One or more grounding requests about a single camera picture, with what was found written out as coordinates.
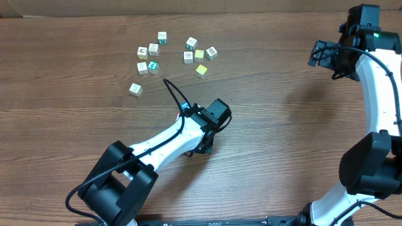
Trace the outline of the blue number 5 block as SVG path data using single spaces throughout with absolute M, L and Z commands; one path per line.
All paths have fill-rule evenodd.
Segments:
M 189 105 L 187 102 L 184 102 L 181 104 L 182 110 L 187 110 L 191 108 L 191 105 Z

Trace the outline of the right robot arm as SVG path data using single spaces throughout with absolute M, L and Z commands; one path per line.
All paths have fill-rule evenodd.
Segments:
M 338 42 L 318 40 L 309 65 L 362 85 L 366 134 L 341 158 L 339 181 L 287 225 L 352 225 L 362 207 L 401 193 L 401 41 L 379 25 L 380 7 L 349 9 Z

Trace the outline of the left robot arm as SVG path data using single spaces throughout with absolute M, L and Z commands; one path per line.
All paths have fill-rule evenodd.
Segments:
M 135 225 L 158 173 L 182 154 L 205 154 L 214 136 L 231 119 L 229 106 L 216 99 L 208 108 L 194 105 L 160 134 L 126 146 L 112 143 L 92 168 L 78 196 L 96 214 L 98 225 Z

